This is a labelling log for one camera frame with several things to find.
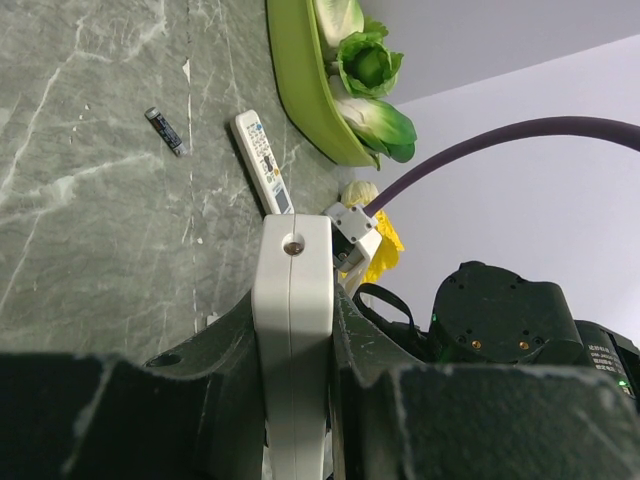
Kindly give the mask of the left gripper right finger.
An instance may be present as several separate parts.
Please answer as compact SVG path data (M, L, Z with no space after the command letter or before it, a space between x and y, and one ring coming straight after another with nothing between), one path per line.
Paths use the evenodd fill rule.
M425 364L334 297L337 479L635 479L639 415L578 366Z

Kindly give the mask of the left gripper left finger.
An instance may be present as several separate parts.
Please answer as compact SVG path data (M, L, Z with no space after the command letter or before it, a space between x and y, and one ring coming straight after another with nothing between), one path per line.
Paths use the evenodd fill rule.
M5 479L257 479L264 435L249 297L143 365L1 357Z

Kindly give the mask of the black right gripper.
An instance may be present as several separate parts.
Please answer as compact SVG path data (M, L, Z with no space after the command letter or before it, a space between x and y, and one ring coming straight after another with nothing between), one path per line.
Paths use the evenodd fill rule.
M365 304L363 296L368 295L394 307L406 315L408 322L386 320L372 307ZM417 327L409 306L390 290L373 283L363 283L355 291L353 302L361 315L375 325L403 350L423 362L431 362L427 336Z

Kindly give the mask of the plain white remote control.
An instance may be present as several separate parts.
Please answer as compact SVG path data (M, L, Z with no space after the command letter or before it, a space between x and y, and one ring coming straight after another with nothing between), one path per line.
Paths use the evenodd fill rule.
M272 475L320 479L334 309L328 217L265 218L251 300Z

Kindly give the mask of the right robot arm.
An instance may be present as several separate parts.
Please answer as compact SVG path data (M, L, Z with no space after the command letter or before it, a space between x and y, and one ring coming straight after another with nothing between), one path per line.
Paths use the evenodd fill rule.
M408 305L381 286L365 283L353 301L360 313L398 346L425 363L569 365L594 368L639 399L639 349L597 323L577 320L561 287L526 280L509 270L470 261L437 290L430 325L412 317L392 322L366 300L380 300L405 315Z

